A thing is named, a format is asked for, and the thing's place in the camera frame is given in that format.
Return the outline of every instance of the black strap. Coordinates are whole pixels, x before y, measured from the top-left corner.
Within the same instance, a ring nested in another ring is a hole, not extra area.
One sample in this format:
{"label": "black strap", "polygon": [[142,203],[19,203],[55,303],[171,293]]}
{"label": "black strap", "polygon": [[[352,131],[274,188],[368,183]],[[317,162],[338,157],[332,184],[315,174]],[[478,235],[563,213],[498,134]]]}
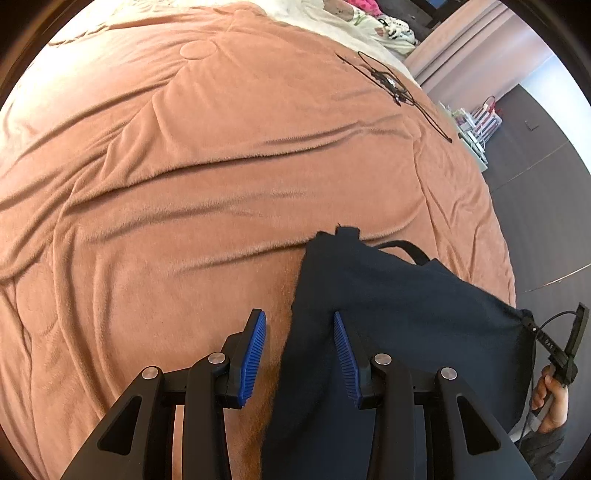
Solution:
{"label": "black strap", "polygon": [[382,248],[390,247],[402,248],[406,253],[410,255],[410,257],[417,265],[425,265],[431,261],[431,259],[423,250],[421,250],[415,244],[407,242],[406,240],[392,240],[391,242],[376,245],[375,248],[379,248],[381,250]]}
{"label": "black strap", "polygon": [[349,238],[355,238],[359,240],[359,234],[361,230],[354,226],[338,226],[335,230],[335,235],[348,236]]}

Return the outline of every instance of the white bedsheet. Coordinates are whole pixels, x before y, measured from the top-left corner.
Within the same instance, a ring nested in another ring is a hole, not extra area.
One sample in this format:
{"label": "white bedsheet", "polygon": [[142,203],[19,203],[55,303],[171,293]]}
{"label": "white bedsheet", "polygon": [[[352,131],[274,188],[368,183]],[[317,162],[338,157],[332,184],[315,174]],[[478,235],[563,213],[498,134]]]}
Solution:
{"label": "white bedsheet", "polygon": [[[214,6],[244,0],[95,0],[75,18],[73,18],[52,39],[50,45],[64,43],[113,24],[120,24],[122,19],[138,10],[146,15],[170,13],[171,7],[179,9]],[[251,0],[261,7],[269,17],[287,24],[305,28],[335,40],[345,47],[362,51],[384,63],[391,65],[403,75],[415,80],[402,61],[379,41],[372,38],[351,23],[324,10],[323,0]]]}

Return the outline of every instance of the metal pivot bolt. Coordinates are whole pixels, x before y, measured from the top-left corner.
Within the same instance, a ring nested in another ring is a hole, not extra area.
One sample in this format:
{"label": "metal pivot bolt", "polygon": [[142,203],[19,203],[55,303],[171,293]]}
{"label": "metal pivot bolt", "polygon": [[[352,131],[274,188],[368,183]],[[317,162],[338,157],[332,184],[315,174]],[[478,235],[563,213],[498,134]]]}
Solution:
{"label": "metal pivot bolt", "polygon": [[207,361],[209,361],[209,363],[211,363],[213,365],[222,364],[225,359],[226,359],[226,355],[224,355],[221,352],[214,352],[210,356],[207,357]]}
{"label": "metal pivot bolt", "polygon": [[392,363],[392,357],[387,353],[378,353],[374,357],[374,360],[378,365],[389,365]]}
{"label": "metal pivot bolt", "polygon": [[158,376],[158,369],[156,367],[146,367],[142,371],[142,377],[146,380],[152,380]]}
{"label": "metal pivot bolt", "polygon": [[441,376],[446,380],[455,380],[457,372],[452,367],[445,367],[441,369]]}

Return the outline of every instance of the human hand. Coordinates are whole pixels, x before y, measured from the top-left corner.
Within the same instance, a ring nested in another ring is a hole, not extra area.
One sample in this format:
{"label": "human hand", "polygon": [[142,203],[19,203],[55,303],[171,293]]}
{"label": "human hand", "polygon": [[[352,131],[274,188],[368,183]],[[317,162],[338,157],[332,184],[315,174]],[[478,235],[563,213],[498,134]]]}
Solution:
{"label": "human hand", "polygon": [[537,410],[543,407],[544,399],[550,393],[554,396],[554,401],[538,429],[540,433],[549,433],[564,425],[569,412],[569,389],[563,387],[555,378],[552,378],[550,375],[550,366],[547,365],[542,370],[542,376],[535,387],[531,400],[531,409]]}

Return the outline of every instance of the pink curtain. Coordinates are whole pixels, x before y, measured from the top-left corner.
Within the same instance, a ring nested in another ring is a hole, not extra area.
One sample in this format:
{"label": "pink curtain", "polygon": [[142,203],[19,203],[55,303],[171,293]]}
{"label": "pink curtain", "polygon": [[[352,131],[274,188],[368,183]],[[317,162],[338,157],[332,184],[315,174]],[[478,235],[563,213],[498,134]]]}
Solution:
{"label": "pink curtain", "polygon": [[552,50],[498,0],[470,0],[404,64],[435,102],[473,109],[509,92]]}

